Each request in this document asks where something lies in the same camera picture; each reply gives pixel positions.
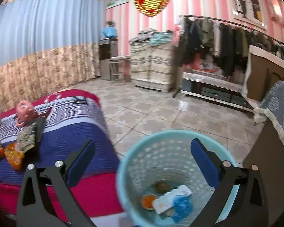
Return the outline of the orange snack wrapper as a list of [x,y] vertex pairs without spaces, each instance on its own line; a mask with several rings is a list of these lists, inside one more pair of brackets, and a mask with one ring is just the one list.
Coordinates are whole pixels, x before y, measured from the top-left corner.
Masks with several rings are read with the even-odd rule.
[[22,161],[24,159],[24,154],[16,150],[15,145],[16,143],[7,145],[4,150],[4,154],[12,168],[15,171],[20,171],[22,170]]

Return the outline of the patterned snack bag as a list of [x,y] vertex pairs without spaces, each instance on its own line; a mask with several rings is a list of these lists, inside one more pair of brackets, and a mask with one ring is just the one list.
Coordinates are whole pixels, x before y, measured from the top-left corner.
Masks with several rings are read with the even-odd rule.
[[18,136],[15,148],[20,153],[26,153],[35,147],[37,124],[34,122],[22,130]]

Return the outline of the black round bowl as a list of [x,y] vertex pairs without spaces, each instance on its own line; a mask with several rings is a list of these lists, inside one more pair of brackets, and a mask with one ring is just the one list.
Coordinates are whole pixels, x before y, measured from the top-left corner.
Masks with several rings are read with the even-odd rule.
[[171,186],[165,181],[158,181],[154,185],[154,191],[159,194],[165,194],[171,191]]

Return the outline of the blue plastic wrapper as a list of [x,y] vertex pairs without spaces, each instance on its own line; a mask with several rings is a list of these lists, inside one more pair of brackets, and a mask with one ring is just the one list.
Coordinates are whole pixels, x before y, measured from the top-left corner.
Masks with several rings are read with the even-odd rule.
[[173,199],[173,210],[174,214],[172,219],[175,223],[181,222],[188,217],[192,210],[193,205],[188,196],[178,195]]

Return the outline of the light blue plastic basket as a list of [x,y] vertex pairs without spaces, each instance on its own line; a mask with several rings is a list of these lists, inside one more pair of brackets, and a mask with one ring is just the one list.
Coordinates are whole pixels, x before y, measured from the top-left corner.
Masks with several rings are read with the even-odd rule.
[[[189,226],[203,210],[214,188],[206,182],[190,152],[195,138],[220,160],[237,165],[224,146],[200,133],[168,130],[144,137],[127,152],[117,170],[118,199],[136,226]],[[159,181],[172,188],[185,185],[191,190],[192,212],[181,222],[141,206],[142,196],[155,194],[154,184]]]

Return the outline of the blue floral fringed cloth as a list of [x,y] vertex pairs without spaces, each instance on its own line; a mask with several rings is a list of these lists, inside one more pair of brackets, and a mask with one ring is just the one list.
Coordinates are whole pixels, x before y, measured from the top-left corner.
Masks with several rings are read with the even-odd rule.
[[261,103],[253,110],[254,122],[272,122],[284,146],[284,81],[279,80],[266,94]]

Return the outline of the low black tv stand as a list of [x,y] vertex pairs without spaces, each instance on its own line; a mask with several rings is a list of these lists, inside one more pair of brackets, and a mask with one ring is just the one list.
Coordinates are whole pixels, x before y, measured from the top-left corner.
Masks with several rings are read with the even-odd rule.
[[[188,71],[188,72],[203,74],[206,76],[213,76],[218,79],[223,79],[223,80],[232,82],[228,78],[217,76],[214,74],[207,74],[207,73],[202,73],[198,71]],[[182,84],[180,85],[180,92],[187,96],[201,98],[204,100],[211,101],[213,103],[218,103],[218,104],[229,106],[235,109],[240,109],[242,111],[252,112],[253,110],[253,107],[242,96],[242,92],[237,93],[237,92],[230,91],[227,89],[223,89],[223,88],[219,88],[219,87],[215,87],[215,86],[211,86],[207,84],[202,84],[199,82],[193,82],[191,80],[186,80],[184,78],[182,78]]]

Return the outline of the white lace cloth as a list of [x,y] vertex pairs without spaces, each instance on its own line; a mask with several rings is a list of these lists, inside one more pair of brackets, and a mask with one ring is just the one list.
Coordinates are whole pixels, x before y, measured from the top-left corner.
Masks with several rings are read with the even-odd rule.
[[202,84],[207,84],[207,85],[227,89],[227,90],[234,91],[237,93],[241,93],[243,91],[243,85],[235,84],[233,82],[229,82],[223,79],[218,79],[213,76],[206,76],[206,75],[198,74],[198,73],[183,72],[182,77],[186,80],[191,80],[193,82],[199,82]]

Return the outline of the hanging dark clothes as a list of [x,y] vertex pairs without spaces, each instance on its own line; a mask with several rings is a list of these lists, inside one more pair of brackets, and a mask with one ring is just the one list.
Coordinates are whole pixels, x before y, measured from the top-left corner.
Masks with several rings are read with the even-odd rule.
[[245,30],[211,19],[184,17],[181,21],[182,36],[175,51],[178,66],[190,65],[197,58],[211,57],[214,68],[203,67],[207,72],[221,69],[224,77],[232,76],[235,68],[246,71],[249,46],[259,47],[284,60],[284,44],[261,32]]

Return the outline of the small metal side table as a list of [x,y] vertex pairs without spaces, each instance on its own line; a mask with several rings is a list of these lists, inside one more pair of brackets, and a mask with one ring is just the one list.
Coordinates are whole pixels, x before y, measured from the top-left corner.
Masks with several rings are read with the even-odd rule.
[[108,59],[111,73],[111,84],[126,82],[126,71],[130,67],[130,56],[115,56]]

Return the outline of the blue and floral curtain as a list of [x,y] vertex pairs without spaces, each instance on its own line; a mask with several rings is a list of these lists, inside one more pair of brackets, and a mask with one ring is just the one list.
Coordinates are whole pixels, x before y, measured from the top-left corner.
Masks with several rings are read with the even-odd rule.
[[0,112],[99,77],[105,0],[3,0]]

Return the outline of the grey water dispenser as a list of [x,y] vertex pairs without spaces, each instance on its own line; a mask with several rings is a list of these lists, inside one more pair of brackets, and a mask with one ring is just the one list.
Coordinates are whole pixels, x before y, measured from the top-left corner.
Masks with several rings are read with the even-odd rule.
[[103,80],[111,80],[110,58],[118,56],[118,39],[105,38],[99,41],[99,67]]

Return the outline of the blue covered water bottle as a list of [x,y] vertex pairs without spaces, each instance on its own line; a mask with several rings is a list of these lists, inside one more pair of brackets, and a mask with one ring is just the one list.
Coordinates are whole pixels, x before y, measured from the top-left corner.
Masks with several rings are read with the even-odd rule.
[[117,38],[117,29],[113,21],[107,21],[106,27],[102,30],[105,38]]

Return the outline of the pile of folded clothes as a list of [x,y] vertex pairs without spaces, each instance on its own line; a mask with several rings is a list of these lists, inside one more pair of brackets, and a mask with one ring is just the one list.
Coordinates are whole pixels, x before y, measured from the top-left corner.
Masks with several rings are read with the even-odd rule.
[[151,46],[159,46],[170,43],[173,40],[173,31],[167,30],[165,32],[157,31],[149,28],[147,30],[139,31],[136,37],[129,40],[131,46],[137,44],[149,44]]

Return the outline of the brown board white frame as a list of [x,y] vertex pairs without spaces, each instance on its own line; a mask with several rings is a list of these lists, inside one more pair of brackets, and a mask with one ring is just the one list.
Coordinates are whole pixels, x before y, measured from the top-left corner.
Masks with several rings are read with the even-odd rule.
[[256,108],[272,86],[284,81],[284,60],[259,47],[249,46],[247,68],[241,95]]

